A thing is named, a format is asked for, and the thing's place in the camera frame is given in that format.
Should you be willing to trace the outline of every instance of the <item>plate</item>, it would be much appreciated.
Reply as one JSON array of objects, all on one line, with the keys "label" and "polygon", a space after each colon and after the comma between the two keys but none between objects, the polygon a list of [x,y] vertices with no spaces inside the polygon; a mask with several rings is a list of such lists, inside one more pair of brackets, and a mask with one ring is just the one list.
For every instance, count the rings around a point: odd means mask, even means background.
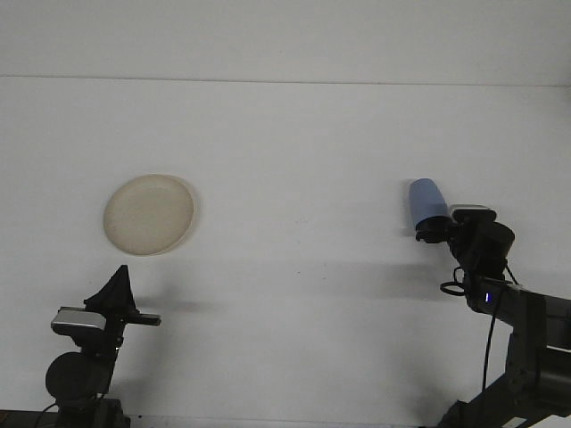
[{"label": "plate", "polygon": [[103,229],[120,250],[137,256],[172,249],[186,235],[194,215],[192,195],[177,177],[137,177],[113,194]]}]

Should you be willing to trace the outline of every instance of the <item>white wall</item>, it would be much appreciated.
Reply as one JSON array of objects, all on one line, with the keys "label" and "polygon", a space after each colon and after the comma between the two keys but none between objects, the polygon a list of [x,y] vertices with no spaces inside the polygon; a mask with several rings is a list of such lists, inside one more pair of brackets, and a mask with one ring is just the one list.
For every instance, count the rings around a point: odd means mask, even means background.
[{"label": "white wall", "polygon": [[[396,71],[408,70],[402,78],[409,83],[506,83],[511,76],[512,83],[526,85],[568,83],[570,74],[563,49],[570,30],[560,27],[571,15],[565,2],[545,3],[542,12],[528,2],[479,3],[497,12],[489,20],[472,3],[463,4],[464,21],[490,23],[486,34],[504,30],[495,21],[500,16],[526,35],[537,30],[530,22],[550,24],[538,27],[549,34],[529,36],[529,56],[517,59],[504,58],[492,40],[482,41],[480,47],[497,56],[485,54],[479,71],[468,59],[443,53],[440,38],[429,42],[422,33],[413,38],[450,67],[423,69],[410,40],[385,46],[406,60],[401,64],[410,66],[404,68],[393,60],[376,68],[381,60],[373,54],[371,62],[358,61],[362,70],[370,67],[367,72],[348,72],[345,58],[352,53],[345,48],[331,63],[316,66],[309,58],[319,58],[320,46],[343,47],[323,39],[322,45],[299,43],[315,55],[297,50],[290,57],[295,61],[283,62],[289,68],[268,62],[276,68],[246,70],[230,61],[224,44],[212,45],[204,36],[196,38],[202,51],[195,56],[203,62],[193,63],[207,65],[187,73],[187,63],[170,54],[182,45],[169,38],[176,26],[168,23],[180,16],[190,20],[194,12],[215,10],[209,16],[220,23],[221,14],[233,11],[228,22],[236,26],[224,28],[232,35],[225,40],[245,49],[232,51],[236,58],[268,52],[263,44],[276,35],[271,29],[285,44],[296,43],[294,31],[284,32],[289,27],[265,19],[283,4],[258,4],[259,15],[232,4],[192,4],[190,13],[191,5],[181,3],[180,13],[165,7],[150,14],[149,4],[126,2],[113,6],[121,13],[101,9],[104,16],[82,19],[98,6],[2,3],[0,56],[8,61],[0,62],[0,71],[391,81]],[[457,27],[437,25],[432,9],[379,4],[382,9],[367,2],[327,3],[348,32],[362,26],[344,16],[373,17],[374,10],[385,16],[381,12],[392,7],[399,10],[394,34],[407,17],[415,29],[434,26],[450,40],[458,35]],[[442,10],[446,3],[433,5]],[[290,13],[299,12],[302,4],[291,7]],[[156,24],[158,38],[165,37],[148,51],[149,39],[133,36],[139,14]],[[337,34],[322,16],[315,12],[320,37]],[[196,34],[214,34],[206,18],[199,21]],[[233,32],[238,28],[257,32],[249,37]],[[555,45],[551,31],[560,32]],[[141,40],[140,52],[155,56],[129,56],[129,40]],[[555,51],[534,50],[544,42]],[[466,43],[456,38],[451,49],[460,52]],[[542,61],[543,54],[549,60]],[[216,64],[234,68],[216,74]],[[389,72],[393,65],[396,74]],[[521,74],[502,74],[515,69]],[[450,70],[461,71],[452,78]],[[126,331],[111,394],[130,414],[436,423],[455,399],[477,394],[489,318],[438,291],[454,265],[443,247],[413,239],[407,183],[432,177],[450,203],[495,208],[516,232],[510,265],[520,281],[571,298],[570,114],[571,94],[564,87],[0,78],[0,373],[4,385],[13,385],[0,389],[0,407],[39,409],[50,401],[45,371],[73,350],[68,338],[49,329],[55,311],[81,304],[127,263],[141,309],[163,316],[159,328]],[[136,258],[106,240],[103,208],[119,185],[149,172],[190,182],[200,216],[176,250]],[[504,325],[497,329],[491,380],[503,370],[509,333]],[[542,426],[566,423],[553,419]]]},{"label": "white wall", "polygon": [[571,85],[567,0],[0,3],[0,74]]}]

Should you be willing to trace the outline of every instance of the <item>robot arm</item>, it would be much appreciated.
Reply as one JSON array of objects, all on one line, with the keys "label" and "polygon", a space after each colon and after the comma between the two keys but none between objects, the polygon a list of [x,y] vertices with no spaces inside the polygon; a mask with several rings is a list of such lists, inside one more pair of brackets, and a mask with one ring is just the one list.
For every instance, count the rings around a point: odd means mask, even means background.
[{"label": "robot arm", "polygon": [[529,292],[503,272],[515,236],[486,207],[453,207],[423,178],[410,186],[417,240],[448,243],[464,271],[454,283],[475,312],[511,325],[505,374],[469,403],[457,401],[438,428],[527,428],[571,414],[571,301]]}]

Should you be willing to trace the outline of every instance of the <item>cable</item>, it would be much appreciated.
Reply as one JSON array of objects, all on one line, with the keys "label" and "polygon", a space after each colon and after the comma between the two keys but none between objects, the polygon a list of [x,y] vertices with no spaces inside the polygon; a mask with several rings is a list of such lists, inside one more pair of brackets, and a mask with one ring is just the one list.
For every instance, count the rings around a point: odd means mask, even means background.
[{"label": "cable", "polygon": [[37,416],[36,422],[34,423],[34,428],[38,428],[38,426],[39,426],[39,421],[42,420],[42,417],[43,417],[43,416],[46,414],[46,412],[47,412],[50,408],[52,408],[53,406],[57,406],[57,403],[50,404],[48,407],[46,407],[44,410],[42,410],[42,411],[40,412],[40,414]]},{"label": "cable", "polygon": [[[462,269],[462,267],[460,267],[460,266],[454,268],[454,271],[452,272],[452,278],[454,279],[454,281],[449,281],[448,283],[440,284],[440,291],[441,292],[445,292],[446,294],[449,294],[450,296],[465,296],[466,295],[466,290],[464,290],[462,283],[456,277],[456,272],[458,272],[461,269]],[[460,288],[461,291],[460,290],[454,290],[452,287]]]},{"label": "cable", "polygon": [[[511,276],[511,279],[514,282],[514,284],[519,285],[519,283],[517,282],[516,278],[514,277],[514,274],[511,272],[511,269],[509,268],[508,265],[506,265],[506,270],[508,271],[509,276]],[[490,349],[492,348],[493,328],[496,325],[496,319],[498,317],[498,311],[500,310],[500,305],[501,305],[501,297],[503,296],[503,292],[505,290],[506,290],[505,286],[501,287],[500,293],[498,294],[498,300],[496,300],[496,304],[493,307],[492,321],[490,322],[490,330],[488,331],[488,340],[485,344],[484,373],[482,375],[482,392],[481,392],[480,406],[478,409],[478,416],[476,418],[476,423],[474,426],[477,426],[479,424],[480,419],[482,418],[482,414],[484,413],[485,387],[486,387],[487,378],[488,378],[488,366],[489,366],[489,362],[490,362]]]},{"label": "cable", "polygon": [[514,274],[511,273],[511,269],[509,268],[508,265],[506,265],[506,270],[509,273],[509,276],[511,276],[511,280],[514,282],[515,285],[519,285],[519,282],[516,281],[516,278],[514,277]]}]

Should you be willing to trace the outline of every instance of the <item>black mount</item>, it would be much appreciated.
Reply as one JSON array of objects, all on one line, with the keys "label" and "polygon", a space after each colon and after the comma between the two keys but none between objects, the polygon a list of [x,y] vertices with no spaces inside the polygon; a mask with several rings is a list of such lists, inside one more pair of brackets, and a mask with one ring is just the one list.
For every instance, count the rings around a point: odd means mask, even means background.
[{"label": "black mount", "polygon": [[47,370],[46,388],[59,407],[55,428],[129,428],[120,401],[108,392],[127,324],[159,325],[161,317],[137,310],[122,265],[85,308],[61,308],[54,332],[70,336],[80,352],[58,357]]},{"label": "black mount", "polygon": [[527,428],[571,415],[571,300],[506,281],[515,236],[495,219],[492,210],[455,210],[417,226],[417,240],[448,243],[468,306],[513,327],[505,374],[469,403],[457,401],[438,428]]}]

